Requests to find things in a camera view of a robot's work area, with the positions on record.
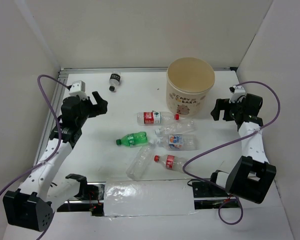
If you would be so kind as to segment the clear bottle white cap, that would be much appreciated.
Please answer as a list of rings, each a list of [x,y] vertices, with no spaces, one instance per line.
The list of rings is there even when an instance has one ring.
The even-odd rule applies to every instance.
[[[155,134],[158,137],[165,135],[173,135],[173,134],[185,134],[190,133],[195,130],[195,123],[191,119],[184,119],[175,121],[174,123],[170,123],[162,126],[155,130]]]

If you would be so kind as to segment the green plastic bottle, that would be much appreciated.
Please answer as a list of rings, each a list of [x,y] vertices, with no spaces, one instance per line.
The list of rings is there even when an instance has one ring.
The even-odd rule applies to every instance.
[[[148,137],[145,131],[140,131],[136,133],[129,133],[122,138],[117,139],[115,143],[117,146],[135,147],[147,144]]]

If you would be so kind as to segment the long clear bottle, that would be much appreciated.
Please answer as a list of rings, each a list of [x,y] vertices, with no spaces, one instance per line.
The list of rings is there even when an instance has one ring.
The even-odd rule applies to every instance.
[[[156,143],[151,140],[148,144],[142,146],[131,165],[126,170],[126,175],[134,181],[140,181],[148,165],[154,160]]]

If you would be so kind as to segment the red white label bottle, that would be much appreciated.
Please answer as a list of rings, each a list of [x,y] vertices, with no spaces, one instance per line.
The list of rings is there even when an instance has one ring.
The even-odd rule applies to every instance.
[[[161,126],[179,120],[179,114],[165,111],[144,111],[137,113],[139,125]]]

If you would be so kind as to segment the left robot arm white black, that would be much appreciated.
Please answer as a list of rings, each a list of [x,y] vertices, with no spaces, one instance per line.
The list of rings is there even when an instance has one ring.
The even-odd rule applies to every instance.
[[[107,101],[96,91],[92,95],[96,104],[92,104],[89,97],[78,94],[63,100],[61,116],[50,133],[41,159],[17,190],[8,190],[3,196],[10,225],[43,232],[65,201],[87,197],[87,178],[74,173],[62,175],[59,169],[81,137],[87,119],[107,113]]]

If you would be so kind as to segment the beige capybara bin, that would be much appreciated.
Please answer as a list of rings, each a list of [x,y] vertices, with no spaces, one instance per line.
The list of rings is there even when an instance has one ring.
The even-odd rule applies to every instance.
[[[166,104],[182,117],[198,114],[215,84],[215,71],[204,60],[183,57],[173,61],[166,71]]]

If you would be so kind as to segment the blue orange label bottle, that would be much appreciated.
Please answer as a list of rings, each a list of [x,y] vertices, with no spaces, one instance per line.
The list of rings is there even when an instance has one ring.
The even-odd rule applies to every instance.
[[[171,134],[158,138],[159,147],[168,151],[194,151],[198,149],[198,141],[193,134]]]

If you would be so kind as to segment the white tape sheet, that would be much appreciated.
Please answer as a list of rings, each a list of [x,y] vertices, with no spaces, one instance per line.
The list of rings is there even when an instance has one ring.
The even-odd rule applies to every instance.
[[[187,180],[112,181],[105,184],[107,217],[183,216],[195,213]]]

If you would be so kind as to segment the small black label bottle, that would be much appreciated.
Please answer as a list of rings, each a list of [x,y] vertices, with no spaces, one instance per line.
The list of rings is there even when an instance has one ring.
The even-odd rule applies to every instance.
[[[115,92],[121,83],[121,73],[113,72],[109,77],[109,90]]]

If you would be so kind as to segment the red label cola bottle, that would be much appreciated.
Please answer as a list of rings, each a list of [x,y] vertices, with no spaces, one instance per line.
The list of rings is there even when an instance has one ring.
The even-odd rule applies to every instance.
[[[158,164],[161,164],[165,169],[183,173],[183,166],[188,161],[183,157],[177,157],[174,155],[155,155],[154,161]]]

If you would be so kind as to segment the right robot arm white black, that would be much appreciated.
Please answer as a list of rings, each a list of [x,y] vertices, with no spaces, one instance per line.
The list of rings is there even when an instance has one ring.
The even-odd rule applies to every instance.
[[[239,136],[253,136],[241,141],[242,154],[225,183],[221,179],[209,182],[208,190],[213,196],[220,196],[224,191],[250,202],[263,202],[277,169],[266,157],[261,127],[263,120],[258,117],[263,98],[254,94],[239,96],[236,100],[217,99],[211,116],[215,121],[224,111],[223,120],[235,121]]]

